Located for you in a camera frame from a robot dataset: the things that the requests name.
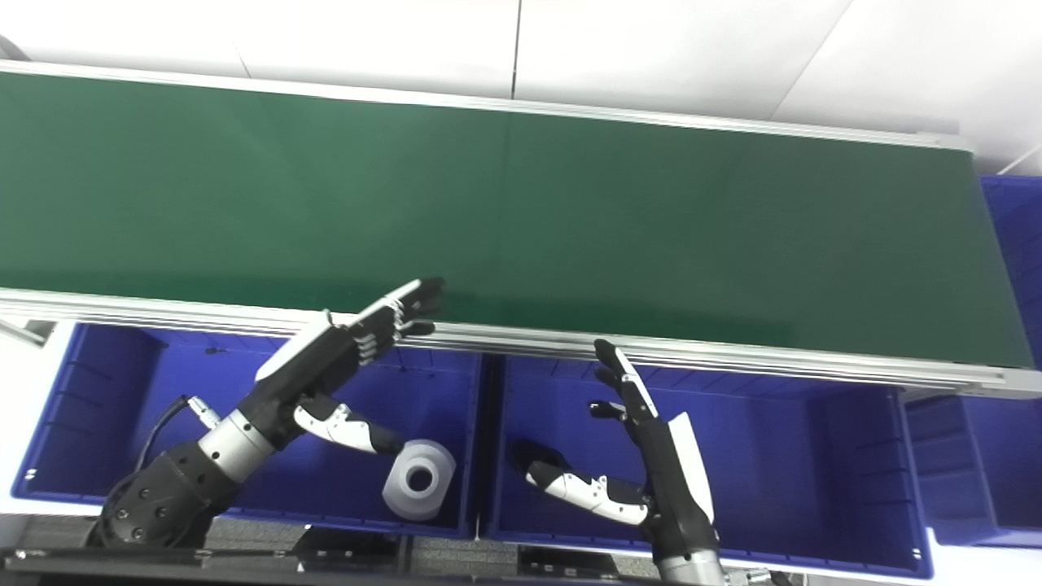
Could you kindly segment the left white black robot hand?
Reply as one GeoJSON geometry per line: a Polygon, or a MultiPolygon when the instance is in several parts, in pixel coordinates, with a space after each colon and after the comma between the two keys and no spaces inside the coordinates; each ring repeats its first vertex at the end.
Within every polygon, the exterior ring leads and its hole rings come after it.
{"type": "Polygon", "coordinates": [[[343,323],[323,313],[260,366],[237,412],[272,448],[286,449],[304,433],[295,419],[299,405],[325,405],[401,340],[433,333],[427,317],[439,310],[444,286],[443,278],[410,280],[343,323]]]}

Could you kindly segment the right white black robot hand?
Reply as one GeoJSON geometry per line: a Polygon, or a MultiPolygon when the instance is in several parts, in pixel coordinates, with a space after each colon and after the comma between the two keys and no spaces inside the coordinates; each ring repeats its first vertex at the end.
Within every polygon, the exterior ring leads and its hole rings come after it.
{"type": "Polygon", "coordinates": [[[600,363],[596,379],[619,399],[589,402],[589,416],[624,426],[640,453],[646,482],[586,474],[559,450],[528,439],[511,445],[511,463],[548,496],[611,522],[640,527],[663,581],[722,584],[713,497],[690,417],[681,413],[667,422],[628,356],[606,339],[595,340],[594,350],[600,363]]]}

